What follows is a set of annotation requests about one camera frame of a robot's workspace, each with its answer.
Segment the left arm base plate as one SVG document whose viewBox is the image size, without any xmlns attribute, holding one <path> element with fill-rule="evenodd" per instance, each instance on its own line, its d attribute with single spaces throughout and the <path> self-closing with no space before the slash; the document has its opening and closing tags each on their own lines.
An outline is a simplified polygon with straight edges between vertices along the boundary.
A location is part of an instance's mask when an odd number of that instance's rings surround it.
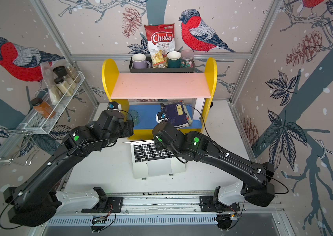
<svg viewBox="0 0 333 236">
<path fill-rule="evenodd" d="M 123 200 L 123 197 L 108 197 L 106 200 L 99 200 L 91 209 L 83 208 L 82 213 L 121 213 Z"/>
</svg>

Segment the silver laptop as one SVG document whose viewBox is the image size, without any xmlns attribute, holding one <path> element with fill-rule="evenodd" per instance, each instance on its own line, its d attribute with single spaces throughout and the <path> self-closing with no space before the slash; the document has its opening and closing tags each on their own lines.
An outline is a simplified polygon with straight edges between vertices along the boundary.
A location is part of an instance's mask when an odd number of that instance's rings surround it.
<svg viewBox="0 0 333 236">
<path fill-rule="evenodd" d="M 153 140 L 130 142 L 130 153 L 135 179 L 186 172 L 186 165 L 170 151 L 157 151 Z"/>
</svg>

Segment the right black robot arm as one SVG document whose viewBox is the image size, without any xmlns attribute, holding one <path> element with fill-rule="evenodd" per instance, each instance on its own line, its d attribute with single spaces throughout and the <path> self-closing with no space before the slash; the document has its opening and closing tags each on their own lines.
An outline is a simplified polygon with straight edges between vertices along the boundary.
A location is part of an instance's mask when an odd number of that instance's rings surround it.
<svg viewBox="0 0 333 236">
<path fill-rule="evenodd" d="M 191 131 L 183 134 L 171 123 L 157 124 L 152 135 L 163 148 L 186 161 L 202 162 L 221 169 L 243 182 L 240 194 L 253 205 L 266 207 L 275 197 L 275 187 L 270 183 L 274 175 L 271 163 L 256 163 L 219 146 L 210 137 Z"/>
</svg>

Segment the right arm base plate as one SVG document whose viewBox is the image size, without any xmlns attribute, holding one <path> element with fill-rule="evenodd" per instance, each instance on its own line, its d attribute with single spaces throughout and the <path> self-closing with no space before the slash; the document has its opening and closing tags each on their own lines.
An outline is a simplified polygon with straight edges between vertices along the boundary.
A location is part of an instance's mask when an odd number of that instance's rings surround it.
<svg viewBox="0 0 333 236">
<path fill-rule="evenodd" d="M 240 204 L 235 202 L 231 205 L 225 205 L 219 201 L 214 201 L 214 196 L 200 196 L 200 210 L 201 212 L 239 212 Z"/>
</svg>

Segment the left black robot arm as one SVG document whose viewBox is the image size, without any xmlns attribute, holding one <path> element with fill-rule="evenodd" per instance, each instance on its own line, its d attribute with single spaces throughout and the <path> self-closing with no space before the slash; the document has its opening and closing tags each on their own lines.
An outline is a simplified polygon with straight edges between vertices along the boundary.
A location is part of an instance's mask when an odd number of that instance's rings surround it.
<svg viewBox="0 0 333 236">
<path fill-rule="evenodd" d="M 72 129 L 54 154 L 23 184 L 3 193 L 11 207 L 8 219 L 17 227 L 36 227 L 51 219 L 62 202 L 55 185 L 94 151 L 115 145 L 117 139 L 134 134 L 134 122 L 122 111 L 105 110 L 96 121 Z"/>
</svg>

